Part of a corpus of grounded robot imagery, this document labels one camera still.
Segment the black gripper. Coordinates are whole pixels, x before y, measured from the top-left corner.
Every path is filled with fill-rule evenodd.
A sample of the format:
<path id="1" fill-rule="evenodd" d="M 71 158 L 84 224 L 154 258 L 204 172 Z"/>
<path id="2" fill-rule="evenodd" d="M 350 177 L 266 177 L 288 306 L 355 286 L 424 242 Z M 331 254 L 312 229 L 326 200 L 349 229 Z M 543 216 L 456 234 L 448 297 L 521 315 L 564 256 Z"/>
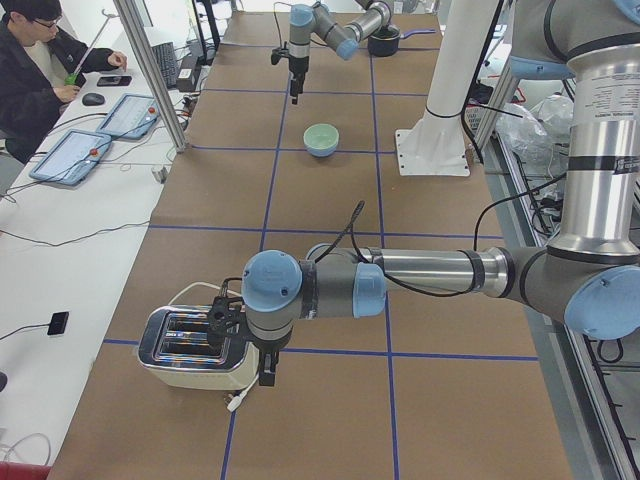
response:
<path id="1" fill-rule="evenodd" d="M 257 337 L 252 339 L 252 343 L 259 350 L 258 383 L 260 386 L 275 386 L 279 353 L 287 346 L 290 339 L 290 333 L 275 340 L 264 340 Z"/>
<path id="2" fill-rule="evenodd" d="M 289 57 L 289 70 L 293 77 L 290 81 L 290 96 L 293 105 L 298 104 L 299 96 L 302 94 L 302 80 L 309 70 L 309 57 Z"/>

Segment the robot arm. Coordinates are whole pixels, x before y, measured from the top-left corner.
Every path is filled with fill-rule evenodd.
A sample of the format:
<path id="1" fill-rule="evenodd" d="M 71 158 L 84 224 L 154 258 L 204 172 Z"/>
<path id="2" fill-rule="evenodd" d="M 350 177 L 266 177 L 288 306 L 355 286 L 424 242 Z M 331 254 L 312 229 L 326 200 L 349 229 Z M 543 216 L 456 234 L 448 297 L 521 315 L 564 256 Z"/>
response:
<path id="1" fill-rule="evenodd" d="M 386 1 L 358 1 L 364 12 L 341 26 L 329 8 L 316 1 L 313 5 L 294 4 L 289 15 L 289 40 L 284 45 L 291 73 L 289 94 L 293 105 L 304 91 L 309 71 L 311 39 L 316 35 L 336 55 L 349 60 L 361 41 L 390 24 L 393 6 Z"/>
<path id="2" fill-rule="evenodd" d="M 292 102 L 303 92 L 316 34 L 349 60 L 365 38 L 391 22 L 386 1 L 357 1 L 365 12 L 342 26 L 321 2 L 296 4 L 289 41 L 272 64 L 289 59 Z M 402 175 L 453 176 L 467 169 L 452 147 L 462 141 L 469 89 L 494 30 L 502 1 L 452 1 L 425 115 L 396 131 Z M 259 350 L 260 385 L 275 384 L 279 351 L 295 320 L 359 318 L 382 312 L 391 284 L 433 297 L 482 292 L 527 305 L 571 330 L 615 340 L 639 328 L 639 249 L 629 240 L 639 173 L 639 1 L 516 1 L 511 54 L 515 79 L 575 77 L 569 160 L 559 232 L 542 248 L 492 247 L 428 251 L 317 245 L 304 260 L 278 251 L 254 255 L 242 274 L 242 335 Z"/>

